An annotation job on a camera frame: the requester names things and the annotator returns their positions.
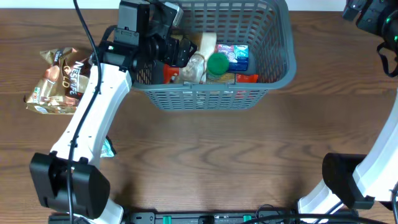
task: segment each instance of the coffee packet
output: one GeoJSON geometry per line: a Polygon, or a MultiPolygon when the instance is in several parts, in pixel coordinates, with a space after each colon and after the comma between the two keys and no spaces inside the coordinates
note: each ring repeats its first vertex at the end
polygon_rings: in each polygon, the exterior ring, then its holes
{"type": "Polygon", "coordinates": [[[28,110],[42,114],[74,114],[90,78],[90,51],[72,47],[40,52],[50,65],[29,96],[28,110]]]}

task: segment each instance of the black cable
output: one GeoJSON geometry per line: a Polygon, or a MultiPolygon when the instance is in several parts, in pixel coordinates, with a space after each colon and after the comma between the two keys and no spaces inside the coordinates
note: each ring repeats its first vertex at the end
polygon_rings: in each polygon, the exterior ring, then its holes
{"type": "Polygon", "coordinates": [[[396,184],[391,193],[392,212],[394,214],[394,220],[396,221],[396,224],[398,224],[397,192],[398,192],[398,183],[396,184]]]}
{"type": "Polygon", "coordinates": [[[85,119],[88,115],[88,112],[90,112],[90,108],[93,106],[93,103],[95,101],[95,98],[97,95],[100,93],[100,86],[101,86],[101,81],[102,81],[102,71],[101,71],[101,64],[100,60],[98,58],[97,50],[95,47],[95,43],[93,40],[93,37],[90,34],[90,31],[88,30],[87,24],[81,15],[79,5],[77,4],[77,0],[73,0],[73,3],[75,5],[75,9],[77,12],[77,15],[80,19],[81,25],[83,26],[84,30],[86,31],[86,35],[88,37],[88,40],[90,41],[91,47],[93,48],[94,51],[94,56],[97,61],[97,67],[98,67],[98,82],[97,86],[95,87],[94,94],[90,102],[88,103],[86,111],[83,113],[83,116],[81,117],[81,120],[76,128],[76,131],[73,135],[72,140],[70,141],[70,150],[69,150],[69,156],[68,156],[68,167],[67,167],[67,190],[68,190],[68,203],[69,203],[69,217],[70,217],[70,223],[73,224],[73,199],[72,199],[72,162],[73,162],[73,152],[75,150],[76,145],[76,140],[79,137],[79,132],[81,127],[83,126],[83,123],[85,122],[85,119]]]}
{"type": "Polygon", "coordinates": [[[354,222],[354,223],[363,223],[363,224],[387,224],[384,222],[379,222],[368,218],[354,217],[350,215],[326,215],[326,214],[270,215],[267,217],[255,218],[241,224],[259,223],[259,222],[279,220],[279,219],[303,219],[303,218],[316,218],[321,220],[329,219],[329,220],[338,220],[344,222],[354,222]]]}
{"type": "Polygon", "coordinates": [[[261,206],[257,209],[257,211],[256,211],[256,214],[255,214],[256,218],[260,218],[260,217],[259,217],[259,213],[260,213],[261,209],[262,209],[262,208],[265,208],[265,207],[274,208],[274,206],[269,205],[269,204],[261,205],[261,206]]]}
{"type": "MultiPolygon", "coordinates": [[[[333,206],[328,212],[326,212],[327,215],[331,214],[332,212],[334,212],[338,207],[340,207],[343,204],[342,201],[340,201],[339,203],[337,203],[335,206],[333,206]]],[[[322,220],[319,219],[318,221],[316,221],[314,224],[318,224],[320,223],[322,220]]]]}

